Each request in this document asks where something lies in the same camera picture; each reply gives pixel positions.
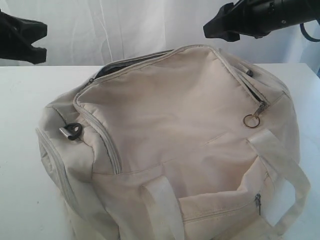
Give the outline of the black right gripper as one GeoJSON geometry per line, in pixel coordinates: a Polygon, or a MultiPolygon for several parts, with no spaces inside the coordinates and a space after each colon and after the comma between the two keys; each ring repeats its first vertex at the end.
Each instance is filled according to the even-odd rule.
{"type": "Polygon", "coordinates": [[[262,38],[275,30],[299,25],[306,39],[313,39],[305,23],[320,22],[318,0],[239,0],[235,5],[223,5],[217,15],[203,26],[206,39],[222,39],[226,42],[240,40],[237,32],[239,14],[244,35],[262,38]]]}

